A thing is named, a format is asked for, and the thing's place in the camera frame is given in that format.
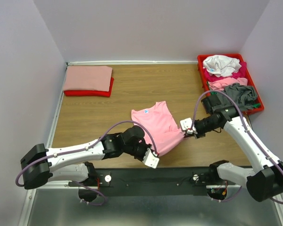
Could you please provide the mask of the light pink t-shirt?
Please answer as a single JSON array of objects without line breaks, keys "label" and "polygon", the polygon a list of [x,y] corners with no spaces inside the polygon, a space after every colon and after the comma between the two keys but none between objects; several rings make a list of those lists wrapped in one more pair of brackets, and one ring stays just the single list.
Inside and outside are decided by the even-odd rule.
[{"label": "light pink t-shirt", "polygon": [[166,101],[156,102],[152,107],[139,111],[131,110],[131,119],[150,132],[159,156],[169,153],[184,139],[184,133],[177,126]]}]

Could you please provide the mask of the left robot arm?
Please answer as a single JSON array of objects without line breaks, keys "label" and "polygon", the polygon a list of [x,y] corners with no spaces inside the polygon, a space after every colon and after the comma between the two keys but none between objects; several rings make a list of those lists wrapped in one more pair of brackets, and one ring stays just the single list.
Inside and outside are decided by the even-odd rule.
[{"label": "left robot arm", "polygon": [[35,145],[20,161],[21,171],[16,185],[35,189],[50,181],[76,181],[90,186],[95,181],[93,161],[112,159],[128,154],[144,165],[156,168],[159,162],[154,145],[147,144],[145,132],[134,125],[121,133],[105,133],[85,144],[64,148]]}]

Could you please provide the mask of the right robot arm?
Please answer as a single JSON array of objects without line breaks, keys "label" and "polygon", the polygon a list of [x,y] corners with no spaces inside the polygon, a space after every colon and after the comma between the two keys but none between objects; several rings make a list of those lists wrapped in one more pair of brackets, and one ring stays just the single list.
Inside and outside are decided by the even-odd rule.
[{"label": "right robot arm", "polygon": [[202,120],[194,117],[181,121],[186,137],[204,137],[217,128],[225,130],[239,145],[251,163],[246,169],[228,161],[219,161],[210,167],[208,180],[217,185],[223,180],[231,181],[247,189],[251,197],[262,202],[275,201],[275,196],[283,193],[283,161],[274,155],[258,138],[247,123],[237,104],[230,99],[232,106],[216,110]]}]

